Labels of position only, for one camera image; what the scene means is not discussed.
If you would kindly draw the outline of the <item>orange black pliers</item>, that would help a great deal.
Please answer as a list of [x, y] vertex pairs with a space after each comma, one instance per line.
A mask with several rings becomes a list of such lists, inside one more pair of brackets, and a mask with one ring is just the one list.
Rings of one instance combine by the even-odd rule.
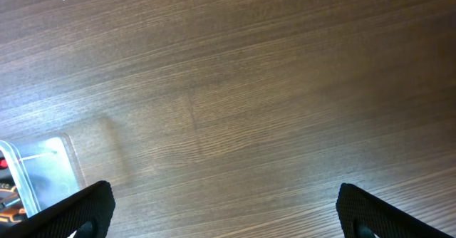
[[[13, 193], [19, 192], [15, 185], [10, 185], [8, 183], [1, 183], [1, 199], [5, 198]], [[15, 225], [19, 222], [24, 221], [27, 219], [26, 210], [20, 201], [18, 204], [10, 207], [4, 211], [1, 211], [1, 227], [10, 227]]]

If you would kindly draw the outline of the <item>silver socket wrench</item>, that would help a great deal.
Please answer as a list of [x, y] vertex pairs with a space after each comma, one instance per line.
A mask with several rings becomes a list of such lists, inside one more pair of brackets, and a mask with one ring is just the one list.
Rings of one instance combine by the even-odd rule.
[[10, 207], [13, 207], [14, 205], [18, 204], [21, 201], [21, 198], [17, 193], [13, 193], [5, 198], [1, 199], [0, 202], [0, 210], [4, 211]]

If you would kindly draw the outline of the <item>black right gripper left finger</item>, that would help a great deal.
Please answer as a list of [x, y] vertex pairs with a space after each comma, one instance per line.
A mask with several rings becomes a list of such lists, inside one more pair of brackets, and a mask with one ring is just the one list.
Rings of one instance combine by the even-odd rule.
[[115, 199], [110, 183], [98, 181], [59, 203], [15, 224], [4, 238], [105, 238]]

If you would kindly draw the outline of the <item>black red screwdriver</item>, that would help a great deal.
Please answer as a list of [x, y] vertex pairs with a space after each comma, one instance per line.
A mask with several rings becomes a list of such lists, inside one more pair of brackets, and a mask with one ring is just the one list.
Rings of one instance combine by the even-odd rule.
[[0, 159], [0, 170], [5, 170], [8, 168], [8, 164], [5, 158]]

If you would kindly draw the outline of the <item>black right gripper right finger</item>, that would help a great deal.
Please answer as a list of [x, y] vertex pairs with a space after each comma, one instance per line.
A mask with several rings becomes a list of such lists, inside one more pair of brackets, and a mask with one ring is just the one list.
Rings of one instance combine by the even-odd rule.
[[451, 238], [361, 188], [343, 183], [336, 211], [348, 238]]

